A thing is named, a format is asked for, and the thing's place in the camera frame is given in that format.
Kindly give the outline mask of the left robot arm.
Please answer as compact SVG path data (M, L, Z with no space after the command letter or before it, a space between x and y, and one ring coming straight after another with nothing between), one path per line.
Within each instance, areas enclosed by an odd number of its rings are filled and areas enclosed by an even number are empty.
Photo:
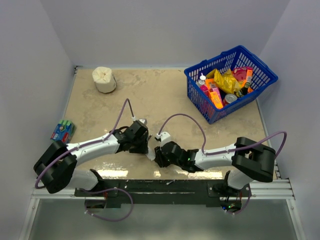
M33 169L50 194L64 188L85 189L92 196L104 190L102 178L94 170L78 170L76 167L104 155L120 152L146 155L151 161L155 152L148 146L147 120L140 118L129 127L121 127L113 133L80 143L53 142Z

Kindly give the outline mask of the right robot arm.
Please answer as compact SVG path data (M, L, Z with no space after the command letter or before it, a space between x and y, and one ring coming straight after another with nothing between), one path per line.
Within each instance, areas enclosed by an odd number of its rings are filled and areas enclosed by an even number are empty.
M276 151L249 138L238 137L234 144L210 150L185 150L172 141L167 132L157 134L155 139L160 146L154 149L154 161L161 168L175 165L195 173L216 167L235 167L225 176L226 181L222 185L227 196L235 196L252 181L273 181Z

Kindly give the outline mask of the white remote control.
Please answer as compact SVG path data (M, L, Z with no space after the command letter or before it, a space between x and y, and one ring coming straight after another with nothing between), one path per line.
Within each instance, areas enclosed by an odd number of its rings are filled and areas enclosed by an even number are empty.
M148 153L146 154L146 156L147 156L147 158L148 158L149 160L151 160L151 161L154 161L155 158L156 158L156 154L155 154L155 152L154 152L153 149L149 149L149 150L148 150Z

